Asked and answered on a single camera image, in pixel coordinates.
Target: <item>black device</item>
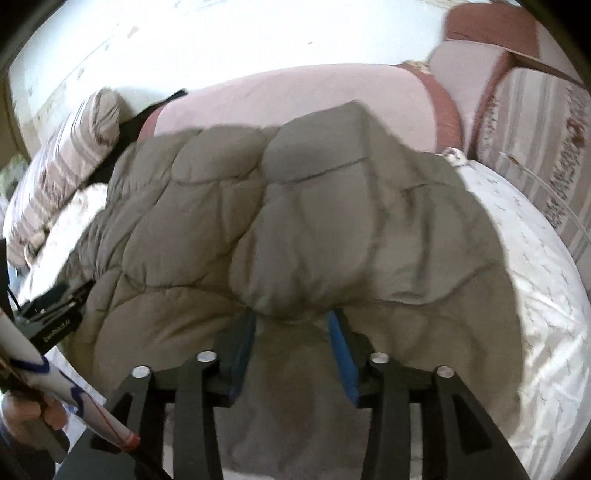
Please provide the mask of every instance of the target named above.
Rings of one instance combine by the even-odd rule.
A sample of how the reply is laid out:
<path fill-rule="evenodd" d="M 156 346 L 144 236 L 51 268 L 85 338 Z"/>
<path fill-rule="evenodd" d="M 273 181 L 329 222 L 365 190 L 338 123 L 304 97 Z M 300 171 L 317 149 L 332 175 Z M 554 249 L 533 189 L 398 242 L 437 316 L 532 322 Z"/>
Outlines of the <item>black device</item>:
<path fill-rule="evenodd" d="M 350 330 L 340 310 L 329 312 L 329 333 L 345 393 L 372 421 L 362 480 L 407 480 L 410 404 L 423 412 L 424 480 L 529 480 L 521 462 L 467 386 L 446 366 L 434 372 L 406 368 L 375 352 Z M 106 408 L 139 432 L 138 451 L 123 453 L 87 432 L 56 480 L 168 480 L 162 469 L 164 408 L 175 403 L 176 480 L 222 480 L 213 409 L 231 407 L 242 390 L 255 336 L 256 315 L 246 310 L 201 352 L 178 368 L 136 367 Z"/>

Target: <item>quilted comforter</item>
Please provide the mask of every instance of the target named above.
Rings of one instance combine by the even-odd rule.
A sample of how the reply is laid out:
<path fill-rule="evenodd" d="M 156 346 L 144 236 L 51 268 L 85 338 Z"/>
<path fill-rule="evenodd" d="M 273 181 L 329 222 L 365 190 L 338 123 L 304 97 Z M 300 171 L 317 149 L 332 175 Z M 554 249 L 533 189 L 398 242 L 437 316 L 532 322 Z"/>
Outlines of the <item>quilted comforter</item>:
<path fill-rule="evenodd" d="M 488 215 L 442 157 L 357 103 L 131 146 L 60 277 L 96 280 L 64 351 L 104 395 L 257 312 L 244 392 L 216 413 L 236 472 L 359 477 L 369 414 L 339 384 L 324 319 L 335 306 L 404 364 L 452 366 L 506 436 L 519 419 L 519 318 Z"/>

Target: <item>hand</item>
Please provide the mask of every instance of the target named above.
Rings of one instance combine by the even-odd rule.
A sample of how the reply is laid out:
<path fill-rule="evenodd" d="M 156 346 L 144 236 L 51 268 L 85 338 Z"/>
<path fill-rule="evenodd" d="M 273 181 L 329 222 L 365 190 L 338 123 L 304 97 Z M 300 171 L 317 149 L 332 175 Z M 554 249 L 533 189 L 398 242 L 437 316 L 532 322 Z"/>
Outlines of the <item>hand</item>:
<path fill-rule="evenodd" d="M 43 398 L 47 403 L 43 412 L 39 403 L 28 400 L 22 395 L 7 392 L 2 399 L 2 418 L 8 433 L 18 442 L 33 445 L 33 436 L 27 428 L 26 421 L 43 418 L 45 423 L 54 430 L 61 430 L 68 422 L 63 405 L 48 395 Z"/>

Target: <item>metal bolt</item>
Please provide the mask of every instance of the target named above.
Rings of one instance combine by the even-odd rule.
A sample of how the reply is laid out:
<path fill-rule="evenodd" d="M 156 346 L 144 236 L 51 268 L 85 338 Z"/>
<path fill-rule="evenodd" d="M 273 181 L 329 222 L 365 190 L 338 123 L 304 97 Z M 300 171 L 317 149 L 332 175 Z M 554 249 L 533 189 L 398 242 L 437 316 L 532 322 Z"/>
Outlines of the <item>metal bolt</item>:
<path fill-rule="evenodd" d="M 390 357 L 387 353 L 374 352 L 371 354 L 369 359 L 375 364 L 387 364 L 390 360 Z"/>
<path fill-rule="evenodd" d="M 145 365 L 140 365 L 139 367 L 135 367 L 131 371 L 131 375 L 134 378 L 145 378 L 150 374 L 150 368 L 146 367 Z"/>
<path fill-rule="evenodd" d="M 217 358 L 217 353 L 212 352 L 211 350 L 205 350 L 197 355 L 197 361 L 203 364 L 208 364 L 209 362 L 213 362 Z"/>
<path fill-rule="evenodd" d="M 453 368 L 447 367 L 445 365 L 437 369 L 437 375 L 439 375 L 442 378 L 451 378 L 455 374 L 456 373 L 453 371 Z"/>

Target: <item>striped pillow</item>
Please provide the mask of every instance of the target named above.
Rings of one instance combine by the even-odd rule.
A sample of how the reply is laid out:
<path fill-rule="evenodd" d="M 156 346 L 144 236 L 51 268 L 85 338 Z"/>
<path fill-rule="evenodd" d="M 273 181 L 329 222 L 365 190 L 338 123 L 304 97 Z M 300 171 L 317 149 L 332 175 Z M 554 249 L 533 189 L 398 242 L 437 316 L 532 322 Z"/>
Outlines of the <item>striped pillow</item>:
<path fill-rule="evenodd" d="M 589 93 L 514 69 L 486 111 L 478 160 L 509 180 L 560 235 L 591 293 L 591 120 Z"/>
<path fill-rule="evenodd" d="M 119 138 L 115 92 L 102 89 L 70 114 L 19 182 L 8 206 L 3 235 L 8 262 L 24 267 L 44 243 L 45 229 Z"/>

